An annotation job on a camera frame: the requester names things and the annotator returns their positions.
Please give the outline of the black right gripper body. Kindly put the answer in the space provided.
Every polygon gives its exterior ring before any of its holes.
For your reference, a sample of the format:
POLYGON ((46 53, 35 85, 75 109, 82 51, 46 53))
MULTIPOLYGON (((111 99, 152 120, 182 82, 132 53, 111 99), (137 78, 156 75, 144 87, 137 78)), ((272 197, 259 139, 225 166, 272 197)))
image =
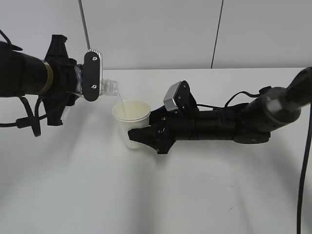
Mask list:
POLYGON ((152 114, 151 125, 156 125, 158 154, 167 154, 176 141, 195 139, 195 120, 192 118, 152 114))

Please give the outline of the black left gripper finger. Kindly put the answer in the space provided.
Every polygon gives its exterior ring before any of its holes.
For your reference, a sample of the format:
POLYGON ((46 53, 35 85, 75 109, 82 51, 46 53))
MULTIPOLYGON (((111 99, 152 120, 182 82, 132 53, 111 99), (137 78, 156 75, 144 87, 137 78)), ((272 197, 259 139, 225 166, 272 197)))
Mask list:
POLYGON ((45 60, 48 61, 54 58, 68 59, 68 53, 65 46, 67 37, 64 35, 52 35, 45 60))
POLYGON ((62 98, 45 98, 43 100, 44 109, 46 111, 47 125, 48 126, 61 126, 61 120, 65 107, 69 104, 72 105, 72 96, 65 95, 62 98))

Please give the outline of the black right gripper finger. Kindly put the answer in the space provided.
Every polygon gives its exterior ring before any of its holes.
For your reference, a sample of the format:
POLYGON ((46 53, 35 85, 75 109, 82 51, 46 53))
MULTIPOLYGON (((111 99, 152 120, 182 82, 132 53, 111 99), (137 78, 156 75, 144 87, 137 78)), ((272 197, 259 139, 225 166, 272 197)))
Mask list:
POLYGON ((157 124, 168 116, 168 111, 165 106, 161 106, 153 111, 151 111, 149 116, 149 125, 157 124))
POLYGON ((135 128, 128 131, 129 139, 147 145, 153 149, 158 149, 158 131, 156 126, 135 128))

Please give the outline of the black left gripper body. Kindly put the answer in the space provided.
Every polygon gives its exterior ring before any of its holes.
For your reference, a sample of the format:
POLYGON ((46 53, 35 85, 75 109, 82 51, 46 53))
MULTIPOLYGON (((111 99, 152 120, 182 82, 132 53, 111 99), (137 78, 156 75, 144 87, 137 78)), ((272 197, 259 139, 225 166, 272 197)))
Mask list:
POLYGON ((66 57, 46 57, 45 61, 52 68, 53 81, 43 96, 45 98, 60 99, 64 98, 65 95, 78 94, 78 80, 75 72, 77 61, 66 57))

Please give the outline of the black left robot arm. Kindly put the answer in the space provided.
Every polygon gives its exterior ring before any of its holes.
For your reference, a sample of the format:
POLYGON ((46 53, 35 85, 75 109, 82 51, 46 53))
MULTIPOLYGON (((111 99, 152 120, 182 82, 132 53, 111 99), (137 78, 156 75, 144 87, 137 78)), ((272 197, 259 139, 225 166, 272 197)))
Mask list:
POLYGON ((0 43, 0 96, 38 95, 43 99, 49 126, 61 126, 66 106, 73 106, 77 86, 77 62, 68 56, 64 35, 52 35, 44 59, 22 53, 22 49, 0 43))

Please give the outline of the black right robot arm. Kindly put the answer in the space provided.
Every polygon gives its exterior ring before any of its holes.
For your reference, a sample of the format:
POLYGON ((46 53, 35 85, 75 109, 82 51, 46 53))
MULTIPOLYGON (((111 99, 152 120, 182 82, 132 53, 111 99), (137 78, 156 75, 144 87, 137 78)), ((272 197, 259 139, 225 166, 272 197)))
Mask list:
POLYGON ((287 88, 267 86, 250 103, 199 110, 186 81, 172 85, 163 106, 152 111, 147 127, 128 131, 130 140, 166 154, 176 141, 229 140, 240 144, 269 141, 271 132, 295 122, 312 101, 312 70, 300 71, 287 88))

